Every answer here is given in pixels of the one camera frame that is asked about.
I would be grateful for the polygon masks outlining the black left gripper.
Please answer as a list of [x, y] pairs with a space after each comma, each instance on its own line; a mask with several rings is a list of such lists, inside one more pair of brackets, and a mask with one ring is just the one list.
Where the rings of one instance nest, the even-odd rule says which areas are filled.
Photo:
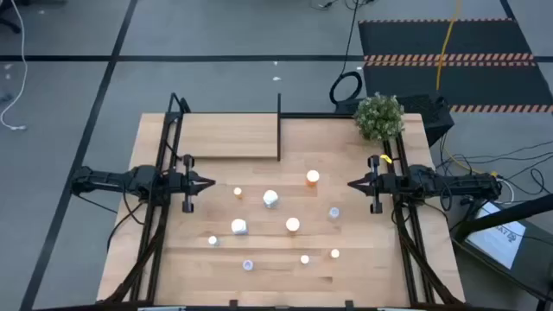
[[182, 211], [184, 213], [192, 213], [194, 204], [192, 203], [192, 195], [198, 195], [201, 191], [213, 186], [216, 181], [200, 176], [193, 171], [194, 158], [186, 154], [182, 158], [185, 167], [185, 173], [176, 172], [174, 169], [167, 174], [168, 193], [169, 194], [184, 194], [182, 202]]

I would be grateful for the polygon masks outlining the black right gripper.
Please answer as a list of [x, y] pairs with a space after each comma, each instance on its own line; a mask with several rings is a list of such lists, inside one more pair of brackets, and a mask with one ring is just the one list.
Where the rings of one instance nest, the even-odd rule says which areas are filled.
[[372, 214], [383, 212], [382, 202], [379, 199], [380, 194], [399, 194], [402, 186], [402, 179], [394, 173], [380, 174], [378, 172], [381, 160], [393, 167], [393, 160], [388, 155], [372, 155], [369, 157], [369, 166], [372, 171], [357, 180], [349, 181], [347, 184], [349, 187], [359, 190], [365, 196], [373, 197], [373, 202], [370, 205]]

